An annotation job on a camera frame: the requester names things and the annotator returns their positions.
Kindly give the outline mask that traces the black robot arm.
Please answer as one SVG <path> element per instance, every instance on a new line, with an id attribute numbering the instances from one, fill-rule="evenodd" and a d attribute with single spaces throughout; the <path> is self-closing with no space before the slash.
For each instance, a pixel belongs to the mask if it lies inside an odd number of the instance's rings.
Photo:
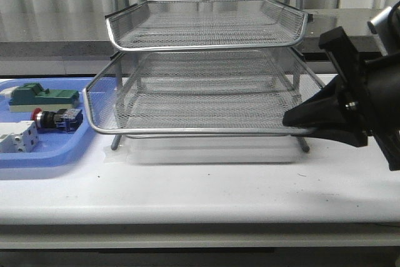
<path id="1" fill-rule="evenodd" d="M 386 55 L 366 61 L 343 27 L 322 33 L 319 48 L 337 76 L 322 90 L 286 111 L 283 125 L 312 128 L 310 138 L 354 147 L 376 140 L 391 171 L 399 170 L 399 4 L 368 22 Z"/>

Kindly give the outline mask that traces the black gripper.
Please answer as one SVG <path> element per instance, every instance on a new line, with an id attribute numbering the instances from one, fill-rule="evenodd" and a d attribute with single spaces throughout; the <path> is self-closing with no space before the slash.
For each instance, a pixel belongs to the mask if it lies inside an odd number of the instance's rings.
<path id="1" fill-rule="evenodd" d="M 371 133 L 398 142 L 399 52 L 366 61 L 341 26 L 321 34 L 319 48 L 334 63 Z M 340 77 L 335 76 L 314 96 L 286 111 L 282 124 L 310 130 L 300 137 L 367 146 L 368 135 L 360 126 L 345 125 L 338 97 Z"/>

